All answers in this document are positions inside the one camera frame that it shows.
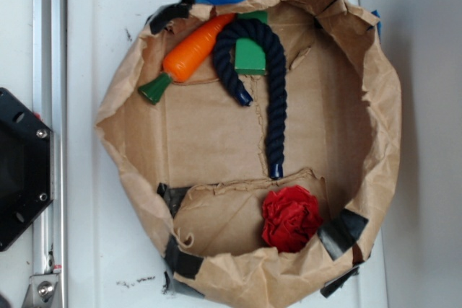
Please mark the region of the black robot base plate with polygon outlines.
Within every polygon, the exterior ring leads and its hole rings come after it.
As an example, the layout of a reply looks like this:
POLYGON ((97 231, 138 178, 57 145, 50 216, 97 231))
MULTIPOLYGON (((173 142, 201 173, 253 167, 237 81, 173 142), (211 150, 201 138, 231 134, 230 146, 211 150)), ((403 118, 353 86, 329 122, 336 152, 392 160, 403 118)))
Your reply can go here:
POLYGON ((53 131, 1 88, 1 251, 8 250, 52 200, 53 131))

